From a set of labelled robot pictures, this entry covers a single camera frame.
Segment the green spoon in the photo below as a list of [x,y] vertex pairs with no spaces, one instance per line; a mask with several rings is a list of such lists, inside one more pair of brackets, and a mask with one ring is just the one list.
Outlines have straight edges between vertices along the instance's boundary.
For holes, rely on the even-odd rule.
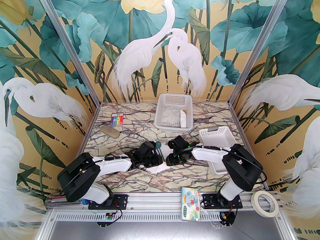
[[163,161],[165,161],[165,158],[164,158],[164,156],[163,156],[163,154],[162,154],[162,151],[161,151],[161,142],[160,142],[160,141],[157,141],[157,142],[155,143],[155,148],[158,149],[160,155],[161,155],[162,158],[163,158]]

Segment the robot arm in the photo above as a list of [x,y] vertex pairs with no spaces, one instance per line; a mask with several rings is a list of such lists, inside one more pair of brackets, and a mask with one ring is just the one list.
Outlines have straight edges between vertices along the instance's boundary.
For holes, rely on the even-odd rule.
[[263,172],[263,166],[242,146],[219,148],[186,142],[181,136],[168,142],[173,149],[167,159],[168,166],[184,164],[187,159],[213,162],[225,167],[230,179],[218,192],[220,203],[228,204],[243,191],[251,191]]
[[95,183],[95,179],[105,174],[126,172],[143,166],[158,166],[162,163],[161,155],[156,153],[156,144],[144,142],[121,156],[106,155],[104,159],[82,153],[57,176],[57,180],[68,202],[79,199],[95,201],[103,207],[109,207],[113,193],[106,185]]

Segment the white plastic basket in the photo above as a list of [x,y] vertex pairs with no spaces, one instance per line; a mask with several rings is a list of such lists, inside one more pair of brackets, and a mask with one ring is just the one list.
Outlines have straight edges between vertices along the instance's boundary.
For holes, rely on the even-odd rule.
[[[199,131],[199,141],[204,145],[219,148],[232,147],[237,143],[228,126],[201,129]],[[217,163],[208,162],[208,165],[213,174],[222,175],[228,173],[224,166],[220,166]]]
[[[181,128],[180,110],[186,111],[186,128]],[[160,94],[154,125],[158,129],[175,133],[191,130],[193,127],[192,97],[184,94]]]

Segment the marble table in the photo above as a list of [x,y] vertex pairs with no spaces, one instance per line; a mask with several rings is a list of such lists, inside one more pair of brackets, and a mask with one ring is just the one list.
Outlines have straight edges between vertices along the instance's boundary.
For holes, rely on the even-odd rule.
[[[169,140],[181,135],[186,141],[198,141],[199,130],[215,126],[228,126],[239,144],[240,134],[225,102],[194,102],[193,129],[187,133],[164,132],[154,126],[156,103],[103,103],[85,147],[85,152],[104,157],[108,153],[120,155],[123,148],[137,148],[145,141]],[[111,114],[123,112],[123,126],[117,139],[100,131],[100,126],[110,125]],[[200,191],[217,191],[229,175],[213,175],[205,161],[195,161],[189,168],[183,165],[152,174],[134,169],[97,178],[99,184],[107,184],[113,192],[180,192],[181,187],[197,188]]]

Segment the masking tape roll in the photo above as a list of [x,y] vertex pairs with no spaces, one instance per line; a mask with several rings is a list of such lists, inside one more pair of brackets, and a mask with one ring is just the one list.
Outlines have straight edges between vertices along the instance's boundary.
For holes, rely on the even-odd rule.
[[[269,211],[265,211],[261,208],[261,206],[259,204],[259,197],[265,198],[266,201],[269,203],[269,205],[270,205]],[[260,190],[260,191],[253,193],[251,196],[251,205],[252,205],[253,209],[257,212],[257,214],[259,214],[260,216],[265,217],[265,218],[275,217],[279,212],[278,202],[267,191]]]

